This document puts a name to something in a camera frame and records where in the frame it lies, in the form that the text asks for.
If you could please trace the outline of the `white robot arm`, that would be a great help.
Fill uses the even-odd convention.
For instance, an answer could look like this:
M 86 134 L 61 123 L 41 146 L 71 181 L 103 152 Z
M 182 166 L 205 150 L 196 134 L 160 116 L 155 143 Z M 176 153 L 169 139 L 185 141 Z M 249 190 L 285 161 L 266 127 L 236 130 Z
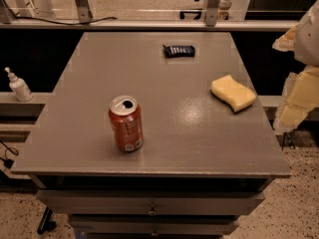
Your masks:
M 292 51 L 294 59 L 305 65 L 301 73 L 290 73 L 283 87 L 273 128 L 276 134 L 284 134 L 298 128 L 319 106 L 319 1 L 272 48 Z

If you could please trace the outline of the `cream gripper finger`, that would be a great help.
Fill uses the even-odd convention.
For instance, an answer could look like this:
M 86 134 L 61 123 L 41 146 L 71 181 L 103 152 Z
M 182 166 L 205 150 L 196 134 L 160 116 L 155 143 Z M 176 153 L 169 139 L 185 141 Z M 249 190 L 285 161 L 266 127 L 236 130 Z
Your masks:
M 306 66 L 285 81 L 273 128 L 276 134 L 293 131 L 319 106 L 319 68 Z
M 275 40 L 272 48 L 280 52 L 293 51 L 295 47 L 297 27 L 290 28 L 285 34 Z

